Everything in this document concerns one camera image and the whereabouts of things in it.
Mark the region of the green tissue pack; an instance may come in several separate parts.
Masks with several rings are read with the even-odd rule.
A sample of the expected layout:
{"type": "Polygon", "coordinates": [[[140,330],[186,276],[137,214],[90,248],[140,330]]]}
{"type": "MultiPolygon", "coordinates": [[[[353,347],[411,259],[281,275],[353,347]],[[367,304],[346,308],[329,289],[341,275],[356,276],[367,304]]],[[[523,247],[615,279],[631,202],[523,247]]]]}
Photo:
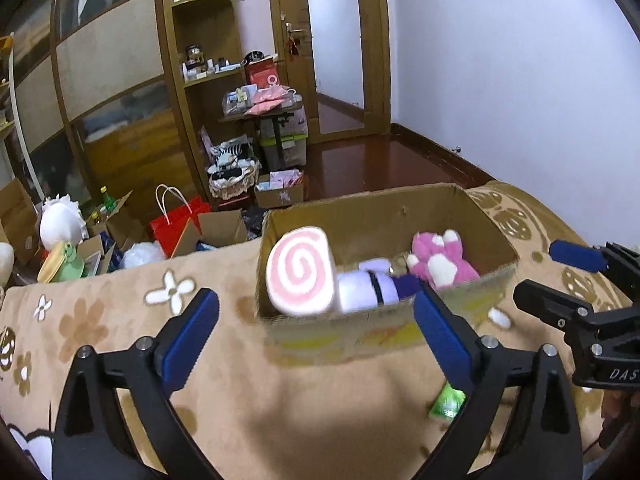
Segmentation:
{"type": "Polygon", "coordinates": [[[428,417],[452,422],[462,409],[466,395],[463,391],[452,388],[449,382],[442,387],[436,400],[428,409],[428,417]]]}

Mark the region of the pink swirl roll plush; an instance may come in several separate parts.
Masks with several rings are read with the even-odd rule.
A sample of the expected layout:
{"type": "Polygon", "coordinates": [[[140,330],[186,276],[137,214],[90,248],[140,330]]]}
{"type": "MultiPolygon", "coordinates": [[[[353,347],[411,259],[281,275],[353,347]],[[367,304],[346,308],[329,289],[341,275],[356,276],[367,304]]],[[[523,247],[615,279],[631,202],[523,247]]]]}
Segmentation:
{"type": "Polygon", "coordinates": [[[268,297],[276,310],[292,318],[334,311],[337,272],[326,233],[303,226],[282,236],[266,265],[268,297]]]}

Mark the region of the beige patterned plush blanket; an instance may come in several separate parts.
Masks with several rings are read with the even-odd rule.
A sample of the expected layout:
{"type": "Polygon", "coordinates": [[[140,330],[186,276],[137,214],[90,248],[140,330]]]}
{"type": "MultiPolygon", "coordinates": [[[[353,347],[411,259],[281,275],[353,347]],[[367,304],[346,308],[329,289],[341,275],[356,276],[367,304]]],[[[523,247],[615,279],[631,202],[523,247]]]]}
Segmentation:
{"type": "MultiPolygon", "coordinates": [[[[465,321],[509,349],[556,349],[584,449],[598,431],[603,389],[574,384],[565,333],[518,310],[514,288],[532,280],[588,302],[594,312],[631,307],[634,300],[601,273],[551,260],[550,244],[572,240],[574,232],[538,200],[500,182],[465,192],[518,255],[498,304],[480,325],[465,321]]],[[[428,417],[447,379],[419,326],[423,344],[404,350],[338,364],[274,362],[256,318],[261,238],[96,278],[9,289],[1,307],[1,415],[28,468],[55,479],[56,416],[80,347],[126,350],[157,335],[209,288],[218,296],[218,321],[170,402],[217,479],[419,479],[416,473],[453,422],[428,417]]],[[[162,468],[130,393],[117,395],[143,463],[162,468]]],[[[490,464],[517,396],[514,388],[503,393],[474,469],[490,464]]]]}

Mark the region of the green yellow frog plush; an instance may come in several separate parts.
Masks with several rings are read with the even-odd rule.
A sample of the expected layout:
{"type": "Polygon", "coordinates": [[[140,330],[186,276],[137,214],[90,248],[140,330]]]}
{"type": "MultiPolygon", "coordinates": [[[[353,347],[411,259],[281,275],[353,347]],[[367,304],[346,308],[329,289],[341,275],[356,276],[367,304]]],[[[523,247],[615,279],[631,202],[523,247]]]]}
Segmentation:
{"type": "Polygon", "coordinates": [[[85,261],[71,242],[59,242],[44,260],[37,276],[40,284],[63,283],[82,278],[85,261]]]}

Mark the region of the white purple plush toy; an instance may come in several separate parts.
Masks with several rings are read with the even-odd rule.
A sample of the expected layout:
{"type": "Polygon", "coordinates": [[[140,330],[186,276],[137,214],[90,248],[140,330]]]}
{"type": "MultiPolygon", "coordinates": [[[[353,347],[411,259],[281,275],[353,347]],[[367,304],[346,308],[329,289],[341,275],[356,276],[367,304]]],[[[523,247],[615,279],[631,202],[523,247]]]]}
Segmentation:
{"type": "Polygon", "coordinates": [[[396,274],[386,258],[360,262],[356,270],[337,274],[341,314],[398,304],[420,292],[420,280],[412,274],[396,274]]]}

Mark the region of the cream cat plush toy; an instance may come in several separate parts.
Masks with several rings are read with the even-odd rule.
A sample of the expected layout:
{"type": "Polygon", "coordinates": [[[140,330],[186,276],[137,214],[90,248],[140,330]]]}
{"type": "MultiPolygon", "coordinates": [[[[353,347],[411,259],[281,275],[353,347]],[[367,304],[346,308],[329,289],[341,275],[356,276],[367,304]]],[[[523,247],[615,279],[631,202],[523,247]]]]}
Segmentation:
{"type": "Polygon", "coordinates": [[[0,243],[0,287],[9,283],[14,266],[14,249],[7,242],[0,243]]]}

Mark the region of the printed cardboard box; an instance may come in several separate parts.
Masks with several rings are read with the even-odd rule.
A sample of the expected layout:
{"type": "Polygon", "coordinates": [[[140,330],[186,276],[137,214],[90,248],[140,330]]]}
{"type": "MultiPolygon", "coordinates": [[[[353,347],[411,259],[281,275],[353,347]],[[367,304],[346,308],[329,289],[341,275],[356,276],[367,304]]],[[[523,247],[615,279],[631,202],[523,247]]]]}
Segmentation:
{"type": "Polygon", "coordinates": [[[518,255],[454,184],[392,188],[266,214],[256,318],[282,366],[338,364],[423,344],[423,286],[477,326],[506,292],[518,255]]]}

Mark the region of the white round plush toy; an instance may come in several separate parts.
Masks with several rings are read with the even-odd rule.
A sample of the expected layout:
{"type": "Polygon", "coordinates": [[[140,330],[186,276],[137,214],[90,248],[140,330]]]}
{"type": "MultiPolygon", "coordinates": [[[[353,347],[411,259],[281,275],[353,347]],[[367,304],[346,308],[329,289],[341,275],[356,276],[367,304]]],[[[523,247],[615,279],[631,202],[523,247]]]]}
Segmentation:
{"type": "Polygon", "coordinates": [[[47,198],[42,206],[39,235],[48,252],[59,242],[77,246],[86,240],[89,233],[79,204],[69,195],[47,198]]]}

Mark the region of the red paper shopping bag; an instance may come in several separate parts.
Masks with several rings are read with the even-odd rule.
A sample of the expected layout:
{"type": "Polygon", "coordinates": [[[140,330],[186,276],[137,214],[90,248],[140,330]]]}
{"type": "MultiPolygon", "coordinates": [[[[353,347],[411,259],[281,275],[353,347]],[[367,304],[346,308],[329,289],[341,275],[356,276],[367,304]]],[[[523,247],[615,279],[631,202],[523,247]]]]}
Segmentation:
{"type": "Polygon", "coordinates": [[[159,184],[155,188],[154,196],[160,215],[150,222],[150,229],[166,257],[170,257],[178,244],[179,238],[189,220],[201,231],[200,214],[208,214],[212,207],[200,196],[187,200],[186,196],[175,186],[159,184]],[[166,195],[178,198],[181,205],[169,210],[166,206],[166,195]]]}

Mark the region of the small brown cardboard box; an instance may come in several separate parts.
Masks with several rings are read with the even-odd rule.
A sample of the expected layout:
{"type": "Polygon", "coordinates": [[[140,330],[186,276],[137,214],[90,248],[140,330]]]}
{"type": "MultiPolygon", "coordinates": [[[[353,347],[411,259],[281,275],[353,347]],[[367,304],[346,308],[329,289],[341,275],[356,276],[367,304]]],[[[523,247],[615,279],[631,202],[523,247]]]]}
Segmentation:
{"type": "Polygon", "coordinates": [[[15,257],[27,264],[38,250],[37,215],[32,199],[21,181],[13,179],[1,189],[1,223],[15,257]]]}

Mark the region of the open cardboard box on floor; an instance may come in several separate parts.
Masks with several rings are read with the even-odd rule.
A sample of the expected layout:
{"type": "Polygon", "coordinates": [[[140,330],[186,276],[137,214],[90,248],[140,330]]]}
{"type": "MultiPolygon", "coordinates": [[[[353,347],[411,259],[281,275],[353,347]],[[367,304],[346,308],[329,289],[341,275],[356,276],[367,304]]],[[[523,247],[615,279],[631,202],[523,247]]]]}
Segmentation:
{"type": "Polygon", "coordinates": [[[200,226],[192,220],[186,222],[171,258],[196,252],[198,243],[221,248],[247,241],[247,228],[239,210],[206,212],[198,216],[198,221],[200,226]]]}

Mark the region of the wicker basket with items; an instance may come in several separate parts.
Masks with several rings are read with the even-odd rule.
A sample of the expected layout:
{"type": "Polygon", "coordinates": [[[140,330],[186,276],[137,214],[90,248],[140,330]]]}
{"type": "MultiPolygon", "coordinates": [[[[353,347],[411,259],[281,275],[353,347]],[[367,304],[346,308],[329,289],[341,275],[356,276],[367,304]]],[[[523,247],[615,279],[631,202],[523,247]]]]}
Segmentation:
{"type": "Polygon", "coordinates": [[[260,173],[260,161],[253,141],[243,134],[205,149],[209,192],[216,200],[230,200],[254,186],[260,173]]]}

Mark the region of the wooden glass cabinet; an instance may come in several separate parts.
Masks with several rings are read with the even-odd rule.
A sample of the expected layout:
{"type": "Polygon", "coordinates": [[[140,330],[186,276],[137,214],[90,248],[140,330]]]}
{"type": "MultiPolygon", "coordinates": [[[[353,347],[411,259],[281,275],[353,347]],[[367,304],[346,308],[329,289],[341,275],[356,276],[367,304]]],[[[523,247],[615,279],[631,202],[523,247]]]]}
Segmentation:
{"type": "Polygon", "coordinates": [[[147,216],[160,183],[202,190],[171,73],[169,0],[1,0],[20,128],[4,148],[35,200],[102,188],[147,216]]]}

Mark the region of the cluttered small dark table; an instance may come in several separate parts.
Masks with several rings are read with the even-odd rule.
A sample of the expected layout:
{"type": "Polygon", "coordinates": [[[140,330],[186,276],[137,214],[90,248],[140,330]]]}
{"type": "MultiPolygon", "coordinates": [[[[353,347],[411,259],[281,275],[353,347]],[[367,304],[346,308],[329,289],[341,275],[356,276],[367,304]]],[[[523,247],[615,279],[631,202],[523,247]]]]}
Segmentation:
{"type": "Polygon", "coordinates": [[[272,171],[307,162],[308,122],[303,97],[282,84],[278,56],[252,51],[241,63],[246,84],[222,100],[222,122],[251,122],[272,171]]]}

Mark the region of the wooden corner shelf unit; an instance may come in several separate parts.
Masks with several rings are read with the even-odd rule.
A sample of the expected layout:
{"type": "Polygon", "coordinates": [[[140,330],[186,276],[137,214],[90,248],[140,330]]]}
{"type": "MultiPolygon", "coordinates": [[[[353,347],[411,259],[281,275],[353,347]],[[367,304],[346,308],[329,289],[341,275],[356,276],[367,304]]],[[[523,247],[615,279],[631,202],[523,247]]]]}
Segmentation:
{"type": "Polygon", "coordinates": [[[155,0],[171,105],[198,194],[215,205],[206,146],[246,133],[224,118],[222,98],[246,83],[236,0],[155,0]]]}

